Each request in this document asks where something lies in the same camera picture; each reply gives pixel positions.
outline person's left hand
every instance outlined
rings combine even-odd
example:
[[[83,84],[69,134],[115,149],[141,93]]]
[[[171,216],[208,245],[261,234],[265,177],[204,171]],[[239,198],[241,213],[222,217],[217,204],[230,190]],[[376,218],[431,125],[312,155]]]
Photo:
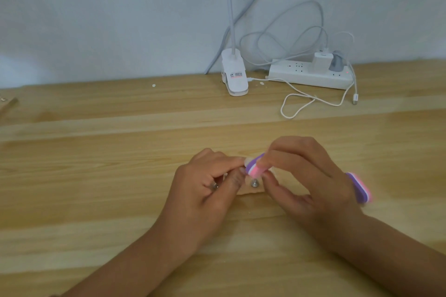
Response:
[[[176,254],[176,261],[193,255],[220,227],[245,183],[243,163],[244,158],[206,148],[176,170],[164,208],[153,226],[172,255]]]

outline nail file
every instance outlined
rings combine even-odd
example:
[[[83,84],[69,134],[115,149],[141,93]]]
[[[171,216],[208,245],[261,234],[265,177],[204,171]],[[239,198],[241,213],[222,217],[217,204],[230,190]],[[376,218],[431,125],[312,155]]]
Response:
[[[264,153],[257,156],[255,159],[246,158],[245,159],[245,167],[246,173],[252,178],[260,178],[262,173],[268,169],[259,168],[256,165],[258,159],[264,156]],[[371,202],[372,196],[370,190],[366,187],[366,185],[361,181],[358,175],[354,173],[345,173],[353,182],[354,195],[356,197],[356,201],[360,204]]]

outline power strip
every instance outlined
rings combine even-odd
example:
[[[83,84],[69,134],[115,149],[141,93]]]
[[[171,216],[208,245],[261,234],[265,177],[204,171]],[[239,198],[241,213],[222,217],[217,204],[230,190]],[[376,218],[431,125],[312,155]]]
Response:
[[[352,71],[344,66],[343,71],[318,71],[313,63],[293,60],[273,60],[266,79],[283,79],[292,84],[347,89],[353,83]]]

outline wooden tabletop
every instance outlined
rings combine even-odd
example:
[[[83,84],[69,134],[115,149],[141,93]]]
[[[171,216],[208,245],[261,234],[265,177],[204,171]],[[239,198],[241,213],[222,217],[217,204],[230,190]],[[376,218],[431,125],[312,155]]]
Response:
[[[286,84],[254,81],[231,97],[220,74],[13,90],[18,103],[0,116],[1,295],[65,291],[153,224],[193,154],[257,156],[281,135],[314,136],[368,185],[367,214],[446,252],[446,61],[357,65],[356,74],[356,106],[350,92],[341,107],[314,103],[293,120],[279,111]],[[334,102],[343,93],[299,88]],[[306,102],[289,99],[285,113]],[[174,294],[388,295],[266,194],[238,197],[217,236],[153,295]]]

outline forearm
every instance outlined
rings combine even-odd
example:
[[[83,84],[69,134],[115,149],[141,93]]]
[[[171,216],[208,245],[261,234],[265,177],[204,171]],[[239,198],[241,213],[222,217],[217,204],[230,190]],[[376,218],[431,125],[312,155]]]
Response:
[[[339,254],[399,296],[446,296],[446,255],[372,217],[354,249]]]
[[[155,224],[62,297],[145,297],[186,259],[168,248]]]

